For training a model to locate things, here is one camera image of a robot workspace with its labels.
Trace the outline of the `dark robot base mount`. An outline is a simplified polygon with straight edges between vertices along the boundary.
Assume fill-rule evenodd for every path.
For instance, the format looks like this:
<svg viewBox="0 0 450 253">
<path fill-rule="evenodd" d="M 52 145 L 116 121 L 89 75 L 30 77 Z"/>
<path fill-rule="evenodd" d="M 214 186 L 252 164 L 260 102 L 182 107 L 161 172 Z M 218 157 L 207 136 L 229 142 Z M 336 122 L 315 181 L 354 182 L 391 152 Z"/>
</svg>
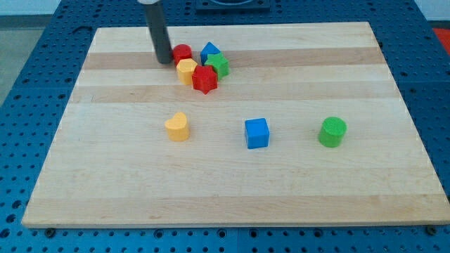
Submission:
<svg viewBox="0 0 450 253">
<path fill-rule="evenodd" d="M 195 0 L 197 12 L 205 11 L 267 11 L 271 0 Z"/>
</svg>

